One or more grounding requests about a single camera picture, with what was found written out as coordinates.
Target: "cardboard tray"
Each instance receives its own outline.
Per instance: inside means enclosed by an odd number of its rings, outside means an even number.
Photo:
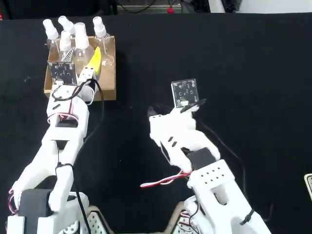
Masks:
[[[94,38],[89,37],[89,43],[94,47]],[[115,48],[115,37],[112,36],[109,44],[107,45],[108,54],[112,55],[115,59],[114,66],[102,66],[100,78],[98,80],[102,92],[104,94],[104,100],[116,100],[116,48]],[[57,60],[57,55],[49,53],[48,61]],[[44,94],[49,97],[52,90],[52,78],[49,66],[47,66],[44,79]],[[101,100],[100,93],[97,92],[95,101]]]

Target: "cable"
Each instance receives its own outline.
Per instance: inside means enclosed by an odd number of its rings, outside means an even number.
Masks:
[[[69,113],[63,113],[63,112],[58,112],[58,113],[53,113],[51,114],[49,117],[48,117],[48,123],[50,124],[50,118],[52,116],[60,116],[61,118],[64,118],[64,117],[71,117],[71,118],[74,118],[77,122],[78,122],[78,118],[77,116],[73,115],[73,114],[69,114]]]
[[[168,182],[161,183],[161,185],[168,185],[168,184],[171,184],[173,181],[174,181],[174,179],[169,180]]]
[[[172,4],[170,3],[170,0],[168,0],[168,5],[170,6],[170,8],[173,7],[173,5],[175,4],[176,0],[173,0]]]
[[[60,87],[62,87],[62,85],[60,85],[59,87],[57,87],[53,93],[51,94],[52,97],[56,100],[56,101],[68,101],[73,99],[74,97],[76,97],[82,90],[83,86],[88,83],[88,82],[93,82],[93,80],[95,79],[87,79],[85,82],[81,83],[81,85],[79,86],[79,88],[77,89],[77,91],[74,90],[73,94],[70,97],[66,97],[66,98],[62,98],[62,97],[56,97],[54,94],[57,92],[57,90],[59,90]]]
[[[88,87],[92,92],[92,100],[87,104],[87,106],[90,106],[93,103],[93,100],[94,100],[94,97],[96,94],[95,94],[93,88],[91,88],[89,85],[87,85],[86,87]]]
[[[179,225],[178,225],[178,227],[179,227],[179,229],[181,229],[182,231],[184,231],[184,232],[186,232],[186,233],[190,233],[190,232],[193,231],[192,229],[186,230],[186,229],[182,228],[182,226],[180,227]]]
[[[242,192],[243,192],[243,195],[245,196],[246,200],[248,201],[248,196],[247,196],[247,189],[246,189],[246,171],[245,171],[245,166],[244,166],[244,163],[243,161],[240,159],[240,157],[237,156],[236,153],[234,153],[234,151],[228,147],[224,141],[218,136],[217,133],[215,133],[215,131],[213,131],[209,126],[207,126],[206,124],[204,124],[201,120],[198,120],[198,122],[206,129],[208,130],[209,132],[211,132],[215,138],[223,145],[223,147],[228,150],[240,163],[241,167],[242,167],[242,171],[243,171],[243,175],[242,175]],[[273,208],[274,208],[274,204],[272,203],[270,205],[270,211],[269,211],[269,216],[267,218],[263,218],[263,221],[264,222],[269,222],[270,219],[272,218],[272,214],[273,214]]]
[[[102,109],[101,109],[101,118],[100,118],[100,121],[98,122],[97,126],[92,130],[92,132],[87,136],[87,138],[85,139],[85,141],[83,142],[80,150],[78,151],[77,153],[77,156],[76,156],[76,160],[78,158],[78,156],[81,154],[82,152],[82,149],[84,148],[84,146],[86,145],[86,143],[88,142],[88,140],[94,135],[94,133],[99,129],[100,125],[102,124],[103,122],[103,119],[104,119],[104,96],[103,96],[103,92],[102,92],[102,89],[101,89],[101,86],[100,84],[98,83],[98,81],[96,79],[87,79],[85,82],[83,82],[79,88],[77,89],[77,92],[75,92],[74,94],[72,94],[72,96],[70,96],[70,98],[64,98],[64,99],[61,99],[61,98],[58,98],[59,101],[66,101],[66,100],[70,100],[74,97],[76,97],[78,95],[78,93],[82,90],[82,87],[85,85],[85,83],[87,82],[94,82],[98,88],[98,91],[101,95],[101,102],[102,102]],[[63,167],[63,166],[70,166],[73,170],[73,175],[74,175],[74,167],[72,164],[70,163],[65,163],[65,164],[61,164],[61,162],[59,161],[59,151],[58,151],[58,165],[57,167],[55,168],[55,170],[58,168],[58,167]],[[74,189],[76,190],[76,196],[77,196],[77,199],[78,199],[78,203],[79,203],[79,206],[80,206],[80,209],[81,209],[81,212],[82,212],[82,216],[83,216],[83,219],[84,219],[84,222],[86,223],[86,226],[87,226],[87,229],[88,229],[88,232],[89,234],[91,234],[91,229],[90,229],[90,226],[89,226],[89,223],[88,223],[88,219],[87,219],[87,215],[85,213],[85,210],[83,208],[83,204],[81,202],[81,197],[80,197],[80,194],[79,194],[79,189],[78,189],[78,185],[76,183],[76,181],[74,180],[73,181],[73,186],[74,186]]]
[[[79,194],[79,188],[78,188],[78,185],[77,185],[76,180],[75,180],[73,165],[70,164],[70,163],[61,164],[60,162],[58,162],[58,165],[55,168],[55,170],[57,168],[65,167],[65,166],[70,166],[72,168],[72,170],[73,170],[73,178],[74,178],[73,179],[73,186],[74,186],[74,189],[76,190],[75,193],[76,193],[76,196],[77,196],[77,199],[78,199],[78,203],[79,203],[79,206],[80,206],[80,209],[81,209],[81,212],[82,212],[83,220],[84,220],[84,222],[85,222],[85,224],[87,226],[88,233],[91,234],[91,229],[90,229],[90,225],[88,223],[88,218],[87,218],[87,215],[86,215],[86,211],[83,208],[83,204],[82,204],[81,197],[80,197],[80,194]]]
[[[248,196],[247,196],[247,190],[246,190],[246,171],[245,171],[245,166],[243,161],[240,159],[240,157],[237,156],[236,153],[234,153],[234,151],[228,147],[224,141],[218,136],[217,133],[215,133],[209,126],[207,126],[206,124],[204,124],[201,120],[198,120],[198,122],[209,132],[211,132],[215,138],[223,145],[223,147],[230,152],[240,163],[241,167],[242,167],[242,171],[243,171],[243,175],[242,175],[242,190],[243,190],[243,194],[245,196],[245,198],[248,200]]]
[[[150,188],[150,187],[156,186],[158,184],[162,184],[162,183],[166,184],[166,182],[168,182],[168,181],[175,180],[177,178],[186,177],[186,176],[189,176],[189,175],[190,175],[190,173],[181,173],[181,174],[179,173],[177,175],[173,175],[173,176],[161,179],[161,180],[156,181],[156,182],[148,182],[148,183],[141,184],[140,187],[141,188]]]
[[[156,0],[152,0],[152,2],[150,4],[148,4],[146,7],[142,8],[142,9],[140,9],[138,11],[129,11],[128,8],[124,7],[118,1],[116,1],[117,5],[121,6],[126,12],[131,13],[131,14],[137,14],[137,13],[140,13],[142,11],[145,11],[148,8],[150,8],[152,5],[154,5],[155,2],[156,2]]]
[[[195,229],[194,227],[193,227],[193,225],[191,224],[191,219],[194,217],[194,215],[195,214],[197,214],[197,212],[199,211],[199,207],[200,207],[200,204],[199,204],[199,202],[198,202],[198,200],[197,200],[197,209],[196,209],[196,211],[190,216],[190,218],[189,218],[189,225],[190,225],[190,227],[194,230],[194,232],[196,232],[197,234],[199,234],[199,230],[197,229]]]

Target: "black background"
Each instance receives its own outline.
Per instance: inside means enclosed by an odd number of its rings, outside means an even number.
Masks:
[[[93,35],[92,19],[80,20]],[[103,126],[75,167],[81,190],[111,228],[163,231],[176,204],[192,194],[185,180],[139,185],[177,171],[149,138],[147,108],[173,106],[171,81],[196,78],[207,99],[196,115],[244,161],[251,206],[266,217],[274,203],[273,234],[311,233],[303,176],[312,172],[312,15],[135,15],[104,23],[116,36],[117,101],[105,102]],[[41,20],[0,22],[3,226],[7,191],[48,128],[44,42]],[[90,106],[89,131],[99,115],[100,104]],[[239,163],[212,140],[241,185]]]

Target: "electronic component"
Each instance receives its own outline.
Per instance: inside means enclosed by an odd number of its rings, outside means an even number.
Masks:
[[[176,108],[195,104],[199,100],[195,79],[173,81],[171,89]]]
[[[48,62],[52,82],[63,81],[63,85],[77,85],[75,65],[73,62]]]

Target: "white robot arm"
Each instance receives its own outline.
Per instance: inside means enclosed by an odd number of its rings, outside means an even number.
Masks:
[[[150,137],[171,165],[189,173],[187,186],[195,196],[185,209],[202,234],[270,234],[249,205],[217,147],[200,131],[192,112],[198,110],[194,79],[172,83],[175,108],[167,115],[149,111]]]
[[[47,107],[50,126],[33,161],[9,192],[9,206],[14,198],[16,210],[11,212],[16,214],[8,217],[8,234],[58,234],[71,225],[79,229],[80,234],[90,233],[86,218],[90,212],[88,197],[70,191],[75,184],[73,165],[87,134],[86,102],[91,104],[100,89],[96,79],[100,71],[99,50],[94,58],[81,72],[77,85],[61,82],[52,87]],[[35,189],[48,176],[57,176],[54,188]]]

